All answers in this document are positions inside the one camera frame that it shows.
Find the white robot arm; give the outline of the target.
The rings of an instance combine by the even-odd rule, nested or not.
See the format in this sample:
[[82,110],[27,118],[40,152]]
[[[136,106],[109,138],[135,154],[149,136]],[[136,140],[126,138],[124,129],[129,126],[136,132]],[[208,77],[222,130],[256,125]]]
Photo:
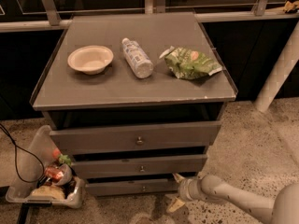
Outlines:
[[283,188],[273,200],[233,187],[215,175],[186,178],[174,174],[174,178],[178,183],[178,196],[167,207],[168,213],[174,213],[185,203],[197,200],[228,202],[263,224],[299,224],[298,183]]

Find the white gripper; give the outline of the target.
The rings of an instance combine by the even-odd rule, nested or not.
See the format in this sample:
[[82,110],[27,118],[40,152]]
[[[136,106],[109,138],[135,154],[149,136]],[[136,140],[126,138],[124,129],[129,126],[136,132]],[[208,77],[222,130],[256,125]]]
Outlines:
[[166,211],[174,213],[181,208],[185,202],[203,200],[204,193],[201,190],[201,180],[199,178],[185,178],[184,176],[174,173],[174,179],[178,184],[178,197],[172,200]]

